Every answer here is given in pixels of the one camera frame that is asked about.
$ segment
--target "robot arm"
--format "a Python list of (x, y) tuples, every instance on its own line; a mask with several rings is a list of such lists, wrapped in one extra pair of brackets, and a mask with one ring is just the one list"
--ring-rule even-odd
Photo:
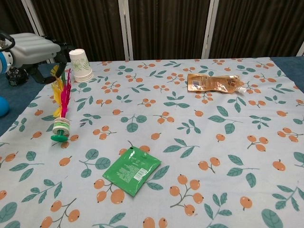
[(50, 58), (55, 58), (60, 63), (56, 72), (59, 77), (67, 64), (60, 45), (32, 33), (10, 36), (0, 31), (0, 74), (6, 73), (10, 67), (22, 68), (32, 74), (38, 83), (48, 84), (55, 78), (44, 78), (38, 71), (38, 64)]

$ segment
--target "green sachet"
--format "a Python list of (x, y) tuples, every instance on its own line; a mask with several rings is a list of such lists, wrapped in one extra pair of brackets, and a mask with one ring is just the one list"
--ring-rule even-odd
[(103, 174), (110, 182), (135, 196), (161, 161), (137, 147), (130, 147)]

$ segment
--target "brown curtain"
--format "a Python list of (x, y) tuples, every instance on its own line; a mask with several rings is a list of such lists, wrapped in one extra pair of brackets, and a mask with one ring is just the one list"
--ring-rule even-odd
[(295, 56), (304, 0), (220, 0), (210, 58)]
[(32, 0), (46, 35), (85, 50), (89, 61), (124, 60), (117, 0)]
[(134, 59), (201, 58), (210, 0), (129, 0)]
[(0, 30), (8, 34), (34, 32), (21, 0), (0, 0)]

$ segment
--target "table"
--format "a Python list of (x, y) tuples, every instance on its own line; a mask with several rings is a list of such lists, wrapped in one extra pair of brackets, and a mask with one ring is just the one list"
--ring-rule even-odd
[[(270, 58), (91, 66), (72, 85), (68, 142), (50, 139), (50, 85), (0, 138), (1, 227), (303, 223), (304, 94)], [(247, 93), (188, 93), (191, 72), (240, 75)], [(162, 161), (134, 198), (102, 177), (131, 145)]]

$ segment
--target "stacked paper cups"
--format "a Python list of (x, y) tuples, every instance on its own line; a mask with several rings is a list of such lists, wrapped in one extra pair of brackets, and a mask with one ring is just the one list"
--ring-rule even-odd
[(74, 78), (77, 82), (86, 82), (93, 77), (93, 71), (83, 49), (75, 49), (69, 52)]

